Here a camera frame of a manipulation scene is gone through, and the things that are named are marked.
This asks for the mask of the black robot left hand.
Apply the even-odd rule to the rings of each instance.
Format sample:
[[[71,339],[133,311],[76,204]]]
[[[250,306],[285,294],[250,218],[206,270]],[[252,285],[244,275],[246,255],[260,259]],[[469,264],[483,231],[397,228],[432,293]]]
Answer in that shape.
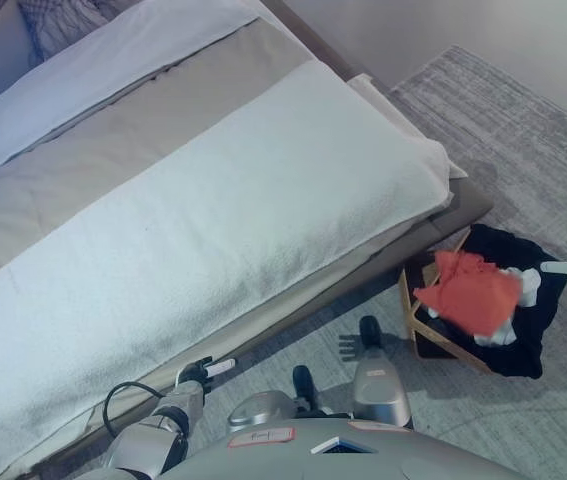
[[[213,379],[232,370],[236,365],[237,361],[234,358],[215,361],[211,356],[204,357],[186,365],[177,376],[176,385],[194,381],[203,388],[205,394],[208,394],[212,390]]]

